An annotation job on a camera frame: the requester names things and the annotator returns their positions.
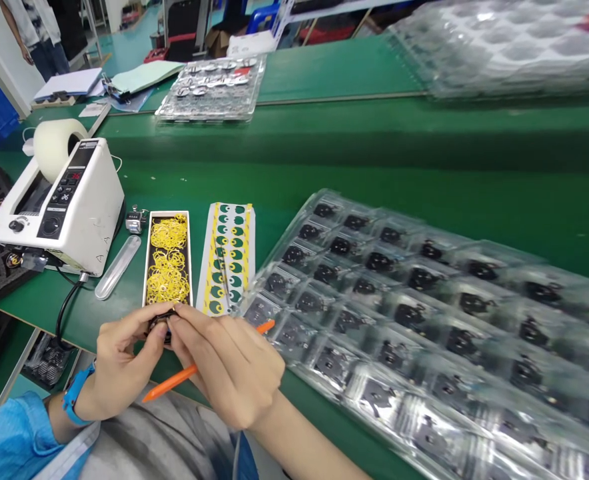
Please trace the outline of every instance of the right hand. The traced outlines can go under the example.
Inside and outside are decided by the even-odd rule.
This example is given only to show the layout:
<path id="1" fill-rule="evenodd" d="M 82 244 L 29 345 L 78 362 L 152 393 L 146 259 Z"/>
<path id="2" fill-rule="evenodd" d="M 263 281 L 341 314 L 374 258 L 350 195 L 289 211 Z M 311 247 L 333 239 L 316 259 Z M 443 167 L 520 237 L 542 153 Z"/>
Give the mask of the right hand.
<path id="1" fill-rule="evenodd" d="M 191 381 L 229 427 L 252 431 L 273 406 L 283 359 L 244 319 L 211 318 L 182 303 L 175 311 L 171 346 L 184 368 L 197 364 Z"/>
<path id="2" fill-rule="evenodd" d="M 34 62 L 33 58 L 30 56 L 30 52 L 28 51 L 26 46 L 24 44 L 21 44 L 20 48 L 21 48 L 21 55 L 23 56 L 23 59 L 26 60 L 26 62 L 28 62 L 28 65 L 34 65 L 35 62 Z"/>

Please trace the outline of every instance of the left hand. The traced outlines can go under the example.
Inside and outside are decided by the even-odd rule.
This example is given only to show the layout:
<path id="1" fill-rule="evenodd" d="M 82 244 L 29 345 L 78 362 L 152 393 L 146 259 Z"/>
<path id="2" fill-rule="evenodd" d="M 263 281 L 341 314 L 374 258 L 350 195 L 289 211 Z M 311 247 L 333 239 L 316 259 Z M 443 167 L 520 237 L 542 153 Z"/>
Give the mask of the left hand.
<path id="1" fill-rule="evenodd" d="M 148 322 L 173 308 L 172 302 L 155 303 L 134 310 L 120 321 L 104 323 L 97 338 L 96 371 L 83 386 L 75 413 L 84 421 L 106 420 L 127 409 L 150 381 L 163 353 L 168 331 L 159 322 L 137 356 L 135 342 L 148 330 Z"/>

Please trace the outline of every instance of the control button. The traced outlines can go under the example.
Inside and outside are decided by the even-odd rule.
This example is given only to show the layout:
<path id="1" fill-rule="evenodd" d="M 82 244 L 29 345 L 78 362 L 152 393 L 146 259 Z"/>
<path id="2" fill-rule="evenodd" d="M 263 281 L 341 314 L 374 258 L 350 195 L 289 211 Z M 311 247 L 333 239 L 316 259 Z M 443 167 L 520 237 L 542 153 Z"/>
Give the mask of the control button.
<path id="1" fill-rule="evenodd" d="M 46 235 L 52 235 L 54 232 L 59 230 L 59 219 L 56 217 L 50 217 L 43 222 L 43 232 Z"/>
<path id="2" fill-rule="evenodd" d="M 24 224 L 22 222 L 18 222 L 17 220 L 12 220 L 12 222 L 8 224 L 8 228 L 10 228 L 10 230 L 15 233 L 19 233 L 23 230 Z"/>

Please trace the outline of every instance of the black cable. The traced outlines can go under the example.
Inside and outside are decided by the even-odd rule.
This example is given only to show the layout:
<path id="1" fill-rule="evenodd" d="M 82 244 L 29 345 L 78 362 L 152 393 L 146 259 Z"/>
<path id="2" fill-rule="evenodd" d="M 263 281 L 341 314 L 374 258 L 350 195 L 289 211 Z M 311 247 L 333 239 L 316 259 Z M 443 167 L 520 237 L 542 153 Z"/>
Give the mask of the black cable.
<path id="1" fill-rule="evenodd" d="M 71 285 L 74 285 L 75 282 L 73 282 L 72 280 L 70 280 L 70 278 L 66 277 L 66 274 L 64 272 L 62 272 L 58 266 L 55 265 L 55 268 L 57 269 L 57 271 L 61 274 L 62 277 L 64 277 L 66 279 L 66 282 L 70 283 Z"/>
<path id="2" fill-rule="evenodd" d="M 68 296 L 66 297 L 66 300 L 63 301 L 61 309 L 59 310 L 59 315 L 57 316 L 57 324 L 55 325 L 55 338 L 59 348 L 64 351 L 72 350 L 74 347 L 72 345 L 64 344 L 63 340 L 61 339 L 61 320 L 63 319 L 63 315 L 66 312 L 68 302 L 70 302 L 70 299 L 74 296 L 75 292 L 77 292 L 83 284 L 84 282 L 78 281 L 73 285 L 73 287 L 70 289 L 70 292 L 68 293 Z"/>

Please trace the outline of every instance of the paper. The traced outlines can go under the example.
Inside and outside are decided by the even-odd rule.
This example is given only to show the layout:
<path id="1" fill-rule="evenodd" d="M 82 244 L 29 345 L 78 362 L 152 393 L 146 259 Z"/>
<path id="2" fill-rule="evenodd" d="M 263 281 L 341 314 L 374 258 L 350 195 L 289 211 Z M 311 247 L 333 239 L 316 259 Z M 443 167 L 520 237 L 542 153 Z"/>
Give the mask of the paper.
<path id="1" fill-rule="evenodd" d="M 201 259 L 197 309 L 226 315 L 255 277 L 255 210 L 252 204 L 213 203 Z"/>
<path id="2" fill-rule="evenodd" d="M 116 74 L 111 83 L 122 93 L 136 93 L 178 73 L 185 66 L 185 63 L 164 60 L 144 63 L 136 69 Z"/>
<path id="3" fill-rule="evenodd" d="M 104 103 L 91 103 L 90 105 L 86 105 L 86 108 L 84 108 L 79 114 L 79 118 L 98 117 L 101 115 L 105 107 L 106 105 Z"/>
<path id="4" fill-rule="evenodd" d="M 102 81 L 98 81 L 97 84 L 95 85 L 95 88 L 93 88 L 92 92 L 90 92 L 88 94 L 89 97 L 102 97 L 106 94 L 106 89 L 103 86 L 103 82 Z"/>
<path id="5" fill-rule="evenodd" d="M 49 98 L 58 91 L 64 91 L 69 95 L 86 95 L 93 89 L 100 74 L 101 69 L 90 69 L 50 77 L 50 80 L 37 92 L 34 100 Z"/>

